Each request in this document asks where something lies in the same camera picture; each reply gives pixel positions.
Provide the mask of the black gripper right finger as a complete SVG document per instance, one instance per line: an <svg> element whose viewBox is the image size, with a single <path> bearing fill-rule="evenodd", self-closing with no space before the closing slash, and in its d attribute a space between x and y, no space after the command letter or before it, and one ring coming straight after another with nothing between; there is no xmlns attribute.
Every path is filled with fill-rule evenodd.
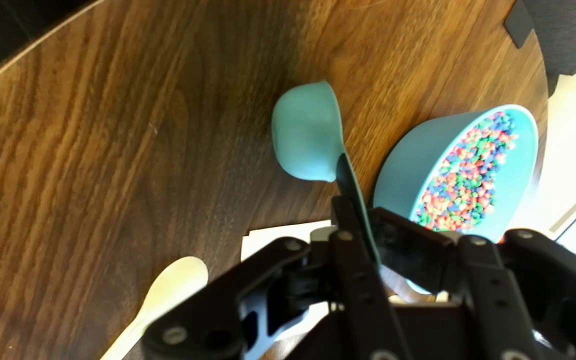
<svg viewBox="0 0 576 360"><path fill-rule="evenodd" d="M426 229L384 207L370 211L381 264L427 291L445 290L464 328L447 358L576 360L576 253L539 232L481 235Z"/></svg>

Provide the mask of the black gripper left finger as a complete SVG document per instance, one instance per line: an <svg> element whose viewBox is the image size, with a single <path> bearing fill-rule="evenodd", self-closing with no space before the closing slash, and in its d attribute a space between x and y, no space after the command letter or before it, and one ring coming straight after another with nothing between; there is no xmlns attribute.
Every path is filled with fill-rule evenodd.
<svg viewBox="0 0 576 360"><path fill-rule="evenodd" d="M310 244L278 238L153 319L139 340L146 360L244 360L319 299L341 308L329 319L349 360L408 360L404 331L346 195L331 199L335 229Z"/></svg>

